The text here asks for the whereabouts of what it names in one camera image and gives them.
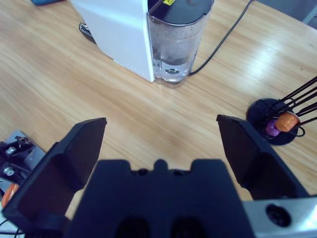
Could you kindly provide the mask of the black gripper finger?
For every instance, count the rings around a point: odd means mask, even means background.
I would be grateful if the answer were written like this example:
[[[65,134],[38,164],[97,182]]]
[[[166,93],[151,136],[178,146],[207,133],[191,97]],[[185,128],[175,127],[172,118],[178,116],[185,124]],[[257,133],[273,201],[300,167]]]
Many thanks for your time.
[[[248,121],[226,115],[218,115],[216,120],[236,180],[254,200],[309,197],[284,161]]]
[[[65,232],[65,213],[99,158],[106,124],[106,118],[75,124],[20,184],[3,216],[25,233]]]

